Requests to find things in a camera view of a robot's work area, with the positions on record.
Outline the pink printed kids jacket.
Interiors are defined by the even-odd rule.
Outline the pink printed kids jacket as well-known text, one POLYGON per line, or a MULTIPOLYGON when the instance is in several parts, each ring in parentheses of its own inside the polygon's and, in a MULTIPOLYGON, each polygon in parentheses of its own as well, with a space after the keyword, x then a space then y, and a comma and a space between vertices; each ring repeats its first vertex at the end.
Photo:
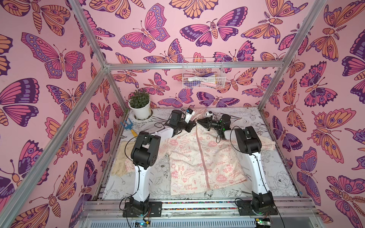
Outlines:
MULTIPOLYGON (((251 172, 249 162, 228 140, 218 141, 216 136, 199 124, 190 133, 182 132, 160 142, 158 158, 169 157, 172 196, 222 189, 247 180, 242 164, 251 172)), ((274 150, 272 140, 259 138, 262 151, 274 150)))

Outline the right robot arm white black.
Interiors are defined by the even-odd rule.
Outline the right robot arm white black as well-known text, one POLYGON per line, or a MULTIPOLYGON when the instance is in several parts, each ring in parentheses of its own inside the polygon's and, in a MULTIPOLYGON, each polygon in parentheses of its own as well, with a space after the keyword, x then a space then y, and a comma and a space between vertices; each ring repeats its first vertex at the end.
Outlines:
POLYGON ((214 129, 222 140, 228 140, 237 152, 244 155, 249 162, 252 172, 252 202, 251 208, 257 215, 269 213, 275 209, 272 192, 264 176, 261 163, 262 142, 252 126, 231 128, 231 116, 223 114, 220 120, 213 120, 213 117, 206 117, 197 121, 208 131, 214 129))

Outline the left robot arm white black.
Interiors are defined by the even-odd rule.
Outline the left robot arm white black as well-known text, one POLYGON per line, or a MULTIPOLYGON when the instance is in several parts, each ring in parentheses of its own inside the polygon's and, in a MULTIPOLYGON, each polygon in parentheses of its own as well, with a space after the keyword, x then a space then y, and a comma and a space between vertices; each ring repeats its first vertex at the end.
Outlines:
POLYGON ((149 210, 150 169, 156 163, 160 142, 174 137, 183 130, 191 132, 196 126, 196 122, 191 120, 194 113, 195 111, 191 108, 188 108, 185 113, 181 110, 173 110, 164 124, 164 129, 156 133, 141 131, 136 137, 130 156, 136 171, 135 193, 129 201, 133 213, 145 215, 149 210))

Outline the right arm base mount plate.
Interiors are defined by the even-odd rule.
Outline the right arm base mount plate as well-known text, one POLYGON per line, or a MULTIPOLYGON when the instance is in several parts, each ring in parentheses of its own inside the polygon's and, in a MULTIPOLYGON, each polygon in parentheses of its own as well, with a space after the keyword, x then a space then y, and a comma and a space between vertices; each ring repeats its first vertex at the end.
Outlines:
POLYGON ((277 208, 273 201, 260 202, 255 200, 235 199, 240 216, 265 216, 278 215, 277 208))

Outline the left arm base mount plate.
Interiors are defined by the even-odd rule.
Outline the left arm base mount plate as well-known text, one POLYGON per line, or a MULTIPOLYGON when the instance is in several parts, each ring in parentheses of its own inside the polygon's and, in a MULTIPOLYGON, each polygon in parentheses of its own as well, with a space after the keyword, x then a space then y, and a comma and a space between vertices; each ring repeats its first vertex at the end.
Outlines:
POLYGON ((133 218, 133 217, 144 217, 149 215, 150 217, 161 217, 162 214, 162 202, 152 201, 146 203, 140 202, 127 202, 125 204, 123 217, 133 218))

